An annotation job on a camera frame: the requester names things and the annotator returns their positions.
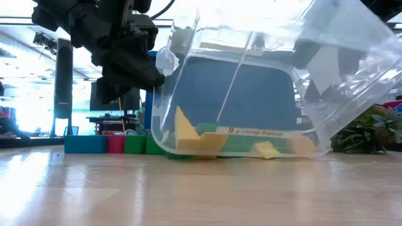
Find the blue block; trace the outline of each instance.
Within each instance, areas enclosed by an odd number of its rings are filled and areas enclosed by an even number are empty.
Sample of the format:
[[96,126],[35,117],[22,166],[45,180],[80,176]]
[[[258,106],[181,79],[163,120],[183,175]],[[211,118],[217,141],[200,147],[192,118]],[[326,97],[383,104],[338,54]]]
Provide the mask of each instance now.
[[64,153],[107,153],[107,136],[66,136]]

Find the person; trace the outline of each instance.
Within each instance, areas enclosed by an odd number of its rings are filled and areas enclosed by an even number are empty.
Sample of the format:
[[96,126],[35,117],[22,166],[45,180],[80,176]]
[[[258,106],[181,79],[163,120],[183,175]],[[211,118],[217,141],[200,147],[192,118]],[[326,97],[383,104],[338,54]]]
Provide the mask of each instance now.
[[16,123],[9,118],[9,114],[5,107],[0,106],[0,134],[6,134],[8,132],[17,135],[21,140],[25,142],[31,141],[31,138],[21,132],[18,128]]

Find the red block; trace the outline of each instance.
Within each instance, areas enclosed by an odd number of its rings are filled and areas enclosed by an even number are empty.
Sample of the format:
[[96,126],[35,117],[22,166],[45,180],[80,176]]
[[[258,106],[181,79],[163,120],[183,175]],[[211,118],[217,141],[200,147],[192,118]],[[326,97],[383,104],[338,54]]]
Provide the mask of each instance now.
[[114,154],[124,154],[124,144],[126,143],[125,136],[108,136],[107,137],[107,152]]

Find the black pillar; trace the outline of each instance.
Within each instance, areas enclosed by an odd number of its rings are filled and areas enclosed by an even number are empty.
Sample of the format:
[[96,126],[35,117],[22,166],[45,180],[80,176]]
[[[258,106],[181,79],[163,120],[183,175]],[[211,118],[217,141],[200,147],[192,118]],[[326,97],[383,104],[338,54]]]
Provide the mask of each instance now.
[[53,125],[50,137],[56,136],[56,119],[68,119],[67,135],[72,135],[73,46],[68,40],[57,40]]

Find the black cable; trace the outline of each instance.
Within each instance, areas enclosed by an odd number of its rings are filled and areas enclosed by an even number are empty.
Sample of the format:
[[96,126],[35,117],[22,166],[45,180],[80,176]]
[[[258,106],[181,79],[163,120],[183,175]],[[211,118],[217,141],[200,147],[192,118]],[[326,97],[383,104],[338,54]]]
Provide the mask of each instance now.
[[165,8],[163,8],[159,13],[156,13],[155,15],[153,15],[151,17],[151,19],[156,19],[156,18],[160,17],[163,13],[165,13],[166,11],[168,11],[171,8],[173,3],[175,3],[175,0],[170,0],[169,4]]

